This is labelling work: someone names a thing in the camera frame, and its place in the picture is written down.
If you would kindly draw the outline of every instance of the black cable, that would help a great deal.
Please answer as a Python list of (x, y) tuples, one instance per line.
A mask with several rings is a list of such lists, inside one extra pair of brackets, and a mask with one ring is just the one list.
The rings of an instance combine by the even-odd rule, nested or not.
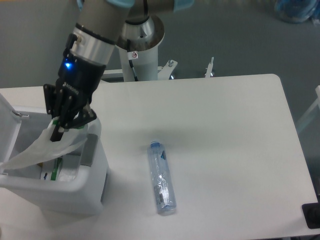
[(310, 238), (309, 240), (316, 240), (318, 237), (320, 237), (320, 234), (314, 235), (312, 238)]
[[(127, 53), (130, 52), (130, 44), (131, 44), (131, 41), (128, 39), (126, 41), (126, 51)], [(134, 68), (134, 64), (132, 62), (132, 60), (129, 60), (129, 65), (130, 65), (130, 68), (132, 69), (132, 74), (133, 74), (133, 77), (134, 77), (134, 81), (138, 82), (138, 77), (137, 77), (137, 73), (136, 73), (136, 70)]]

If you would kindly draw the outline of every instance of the metal bracket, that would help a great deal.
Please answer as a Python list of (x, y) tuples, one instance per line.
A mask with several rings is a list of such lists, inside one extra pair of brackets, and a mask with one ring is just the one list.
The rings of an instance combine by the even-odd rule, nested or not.
[[(171, 79), (172, 72), (175, 70), (178, 65), (177, 61), (169, 60), (165, 66), (158, 66), (158, 80), (168, 80)], [(113, 79), (113, 78), (122, 78), (123, 72), (122, 69), (114, 70), (105, 70), (102, 79)]]
[(205, 78), (208, 79), (208, 78), (212, 78), (215, 76), (214, 72), (213, 72), (213, 67), (214, 67), (214, 59), (215, 57), (213, 56), (211, 58), (211, 62), (209, 62), (208, 64), (208, 67), (206, 68), (206, 73), (205, 73)]
[(315, 89), (317, 99), (296, 122), (296, 132), (300, 134), (320, 113), (320, 86)]
[(163, 69), (158, 72), (158, 80), (168, 80), (173, 79), (171, 78), (172, 72), (175, 70), (176, 66), (178, 65), (177, 61), (169, 60)]

